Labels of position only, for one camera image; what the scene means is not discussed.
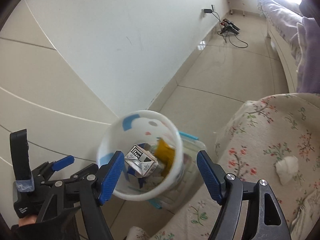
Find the small cardboard box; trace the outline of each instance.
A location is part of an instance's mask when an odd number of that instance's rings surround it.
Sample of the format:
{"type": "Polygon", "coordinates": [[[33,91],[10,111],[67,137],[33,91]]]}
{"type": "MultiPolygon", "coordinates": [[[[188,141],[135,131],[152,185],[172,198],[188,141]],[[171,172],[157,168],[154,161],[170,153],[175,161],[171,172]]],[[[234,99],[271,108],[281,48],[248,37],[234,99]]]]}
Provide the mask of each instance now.
{"type": "Polygon", "coordinates": [[[142,177],[149,176],[158,166],[157,158],[138,145],[134,145],[124,160],[142,177]]]}

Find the crumpled tissue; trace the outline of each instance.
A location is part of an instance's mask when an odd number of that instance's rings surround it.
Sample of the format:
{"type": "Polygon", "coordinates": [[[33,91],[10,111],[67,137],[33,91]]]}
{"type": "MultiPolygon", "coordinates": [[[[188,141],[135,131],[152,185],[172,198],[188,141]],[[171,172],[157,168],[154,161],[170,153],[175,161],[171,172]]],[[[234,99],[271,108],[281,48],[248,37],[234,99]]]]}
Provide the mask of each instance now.
{"type": "Polygon", "coordinates": [[[276,172],[282,185],[288,183],[298,171],[298,158],[295,156],[284,157],[283,160],[276,163],[276,172]]]}

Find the purple pillow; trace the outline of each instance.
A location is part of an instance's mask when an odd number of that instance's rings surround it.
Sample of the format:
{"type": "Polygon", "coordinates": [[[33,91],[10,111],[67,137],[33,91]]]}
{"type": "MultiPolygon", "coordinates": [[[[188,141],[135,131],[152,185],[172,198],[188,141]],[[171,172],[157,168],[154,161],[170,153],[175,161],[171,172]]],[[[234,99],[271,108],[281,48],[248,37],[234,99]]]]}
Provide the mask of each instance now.
{"type": "Polygon", "coordinates": [[[320,27],[314,18],[302,18],[298,38],[302,56],[297,92],[320,93],[320,27]]]}

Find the blue gripper pad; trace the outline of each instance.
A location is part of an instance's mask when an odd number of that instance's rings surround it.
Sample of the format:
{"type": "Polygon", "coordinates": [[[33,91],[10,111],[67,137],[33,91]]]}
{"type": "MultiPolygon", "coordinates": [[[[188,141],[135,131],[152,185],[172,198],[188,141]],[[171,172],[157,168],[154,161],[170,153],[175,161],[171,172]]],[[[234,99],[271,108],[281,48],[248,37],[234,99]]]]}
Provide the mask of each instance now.
{"type": "Polygon", "coordinates": [[[101,206],[111,198],[123,167],[124,154],[116,151],[109,163],[98,170],[97,191],[100,193],[98,199],[101,206]]]}
{"type": "Polygon", "coordinates": [[[61,160],[56,161],[51,169],[52,171],[60,171],[63,168],[69,166],[70,164],[74,163],[75,158],[72,155],[62,158],[61,160]]]}
{"type": "Polygon", "coordinates": [[[220,165],[211,161],[205,151],[198,152],[197,166],[211,198],[222,205],[226,196],[226,182],[224,180],[226,173],[220,165]]]}

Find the black cable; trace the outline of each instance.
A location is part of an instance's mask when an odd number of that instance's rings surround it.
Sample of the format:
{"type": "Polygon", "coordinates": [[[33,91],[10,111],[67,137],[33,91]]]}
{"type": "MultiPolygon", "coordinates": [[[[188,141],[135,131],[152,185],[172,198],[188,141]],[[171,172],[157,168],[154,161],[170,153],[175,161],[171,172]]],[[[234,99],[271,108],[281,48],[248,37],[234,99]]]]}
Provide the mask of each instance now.
{"type": "MultiPolygon", "coordinates": [[[[213,11],[213,10],[212,10],[212,14],[213,14],[214,17],[216,17],[216,18],[219,20],[220,23],[222,23],[221,20],[220,20],[220,16],[219,16],[219,14],[218,14],[216,11],[213,11]]],[[[219,34],[219,31],[217,31],[217,34],[220,35],[220,36],[222,36],[225,42],[227,42],[226,37],[228,37],[229,42],[230,42],[233,46],[235,46],[235,47],[237,47],[237,48],[245,49],[245,48],[247,48],[247,47],[249,46],[248,43],[246,43],[245,41],[242,41],[241,39],[239,39],[239,38],[237,37],[237,34],[234,34],[235,37],[236,37],[239,41],[245,43],[246,46],[245,46],[245,47],[239,47],[239,46],[237,46],[237,45],[234,45],[234,44],[231,42],[231,40],[230,40],[230,35],[228,35],[228,32],[227,32],[227,35],[222,35],[222,27],[221,27],[221,24],[219,24],[219,25],[220,25],[220,34],[219,34]]]]}

